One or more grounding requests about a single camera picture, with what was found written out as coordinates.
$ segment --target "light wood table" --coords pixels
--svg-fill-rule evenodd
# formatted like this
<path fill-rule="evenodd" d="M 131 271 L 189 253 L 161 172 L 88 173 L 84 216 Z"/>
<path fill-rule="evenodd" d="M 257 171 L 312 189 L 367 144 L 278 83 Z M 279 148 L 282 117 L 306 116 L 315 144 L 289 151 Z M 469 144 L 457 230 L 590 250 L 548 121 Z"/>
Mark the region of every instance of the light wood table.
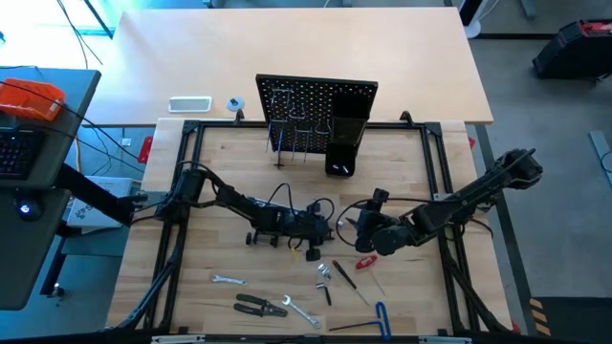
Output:
<path fill-rule="evenodd" d="M 263 120 L 255 75 L 377 81 L 371 118 L 492 123 L 455 8 L 128 11 L 87 111 L 98 125 L 153 126 L 171 97 L 232 97 Z"/>
<path fill-rule="evenodd" d="M 180 119 L 159 121 L 142 184 L 145 190 L 168 190 L 182 127 Z M 443 130 L 452 182 L 458 189 L 476 178 L 466 128 L 463 122 L 447 122 L 443 123 Z M 276 154 L 272 150 L 265 153 L 265 146 L 266 130 L 263 129 L 207 129 L 201 159 L 226 183 L 248 196 L 268 199 L 280 183 L 289 183 L 296 208 L 303 208 L 319 197 L 328 197 L 337 207 L 333 221 L 347 205 L 371 197 L 375 187 L 384 188 L 395 197 L 428 198 L 429 195 L 421 141 L 419 134 L 413 131 L 366 130 L 357 171 L 350 179 L 326 177 L 323 155 L 311 154 L 304 163 L 301 155 L 296 154 L 292 161 L 291 153 L 285 152 L 282 160 L 286 167 L 278 170 L 273 166 Z M 206 184 L 201 202 L 212 197 Z M 275 200 L 286 204 L 286 192 L 278 192 Z M 400 215 L 416 205 L 389 202 L 383 211 Z M 329 214 L 330 209 L 326 206 L 322 204 L 323 212 Z M 358 216 L 357 210 L 348 214 L 353 218 Z M 121 322 L 149 287 L 161 230 L 161 223 L 154 220 L 140 222 L 131 228 L 108 316 L 109 326 Z M 437 329 L 450 329 L 435 240 L 380 257 L 370 273 L 354 270 L 363 254 L 339 239 L 320 247 L 320 261 L 306 262 L 304 249 L 307 246 L 302 245 L 295 259 L 287 249 L 286 238 L 281 239 L 277 248 L 266 243 L 246 246 L 245 235 L 250 230 L 246 220 L 229 210 L 219 207 L 192 210 L 172 323 L 174 329 L 188 326 L 191 333 L 224 334 L 326 333 L 332 327 L 376 319 L 376 301 L 385 303 L 395 335 L 436 334 Z M 350 226 L 342 233 L 348 240 L 355 239 Z M 510 326 L 489 232 L 469 224 L 464 240 L 474 288 L 501 323 Z M 315 283 L 320 281 L 317 266 L 321 262 L 331 263 L 332 259 L 343 264 L 372 306 L 366 306 L 334 268 L 330 287 L 333 306 L 327 306 L 323 290 L 316 290 Z M 246 287 L 215 284 L 211 282 L 213 274 L 245 278 L 249 284 Z M 382 285 L 386 296 L 373 278 Z M 288 309 L 287 318 L 260 318 L 237 312 L 232 305 L 236 302 L 235 295 L 241 292 L 268 299 L 281 307 L 282 295 L 288 294 L 296 304 L 320 319 L 321 330 L 314 330 L 292 309 Z M 158 321 L 164 305 L 164 298 L 161 300 Z M 458 301 L 467 325 L 465 302 L 460 292 Z M 377 334 L 378 328 L 370 326 L 333 333 Z"/>

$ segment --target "red screwdriver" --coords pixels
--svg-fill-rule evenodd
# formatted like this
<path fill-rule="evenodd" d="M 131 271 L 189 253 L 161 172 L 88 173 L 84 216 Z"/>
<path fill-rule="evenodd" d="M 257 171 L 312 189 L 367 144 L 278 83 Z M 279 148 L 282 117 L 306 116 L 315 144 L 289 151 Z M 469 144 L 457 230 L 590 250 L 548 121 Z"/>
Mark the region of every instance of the red screwdriver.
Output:
<path fill-rule="evenodd" d="M 353 287 L 353 289 L 357 292 L 357 295 L 360 296 L 361 300 L 363 300 L 363 302 L 365 302 L 366 305 L 370 306 L 370 304 L 367 303 L 367 301 L 363 298 L 363 295 L 361 295 L 360 291 L 357 290 L 357 286 L 355 285 L 355 283 L 353 283 L 353 280 L 351 280 L 351 277 L 349 277 L 348 274 L 346 274 L 346 271 L 344 271 L 344 269 L 340 266 L 340 263 L 334 260 L 332 261 L 332 264 L 334 265 L 334 267 L 336 267 L 336 269 L 338 269 L 338 271 L 340 271 L 340 274 L 342 275 L 342 277 L 344 277 L 346 282 L 348 282 L 348 284 L 350 284 L 351 287 Z"/>

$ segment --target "orange device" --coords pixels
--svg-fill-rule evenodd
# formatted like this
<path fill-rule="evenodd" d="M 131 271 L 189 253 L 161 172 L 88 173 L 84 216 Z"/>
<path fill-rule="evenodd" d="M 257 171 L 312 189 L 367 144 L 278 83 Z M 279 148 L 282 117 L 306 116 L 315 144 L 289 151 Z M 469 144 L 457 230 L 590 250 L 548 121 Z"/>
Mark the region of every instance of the orange device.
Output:
<path fill-rule="evenodd" d="M 64 105 L 66 95 L 54 85 L 15 78 L 4 82 L 0 84 L 0 111 L 9 115 L 52 121 Z"/>

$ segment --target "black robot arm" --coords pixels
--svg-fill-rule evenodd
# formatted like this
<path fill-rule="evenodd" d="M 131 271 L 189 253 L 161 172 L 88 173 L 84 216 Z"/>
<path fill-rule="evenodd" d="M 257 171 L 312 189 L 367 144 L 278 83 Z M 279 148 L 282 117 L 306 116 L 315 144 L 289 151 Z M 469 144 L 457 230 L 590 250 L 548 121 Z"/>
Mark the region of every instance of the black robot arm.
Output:
<path fill-rule="evenodd" d="M 171 190 L 158 206 L 155 212 L 156 218 L 173 219 L 178 222 L 186 216 L 186 207 L 222 206 L 248 220 L 255 230 L 255 238 L 260 234 L 269 235 L 274 246 L 280 236 L 307 240 L 309 249 L 306 251 L 306 259 L 309 261 L 319 259 L 320 252 L 315 246 L 323 244 L 332 237 L 328 219 L 319 214 L 318 202 L 310 204 L 306 210 L 295 210 L 292 207 L 246 197 L 237 192 L 233 186 L 224 183 L 207 167 L 201 164 L 198 166 L 192 165 L 181 172 L 174 190 Z M 206 180 L 212 184 L 215 199 L 198 203 Z"/>
<path fill-rule="evenodd" d="M 504 188 L 527 189 L 539 181 L 542 167 L 532 157 L 534 152 L 535 149 L 507 152 L 474 182 L 442 201 L 421 204 L 399 218 L 380 212 L 388 192 L 377 189 L 359 219 L 349 220 L 358 232 L 356 249 L 388 255 L 404 246 L 420 246 L 449 225 L 464 225 L 477 208 L 495 205 Z"/>

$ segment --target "black pegboard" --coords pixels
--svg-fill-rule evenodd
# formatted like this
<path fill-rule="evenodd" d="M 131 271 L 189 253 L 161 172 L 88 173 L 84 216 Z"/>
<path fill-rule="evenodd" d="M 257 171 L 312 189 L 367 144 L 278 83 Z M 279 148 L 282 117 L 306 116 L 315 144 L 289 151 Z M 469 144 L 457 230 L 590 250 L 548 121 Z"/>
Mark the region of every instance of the black pegboard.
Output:
<path fill-rule="evenodd" d="M 333 96 L 364 95 L 369 112 L 378 90 L 373 81 L 283 75 L 257 75 L 255 80 L 274 152 L 280 147 L 324 154 L 333 129 Z"/>

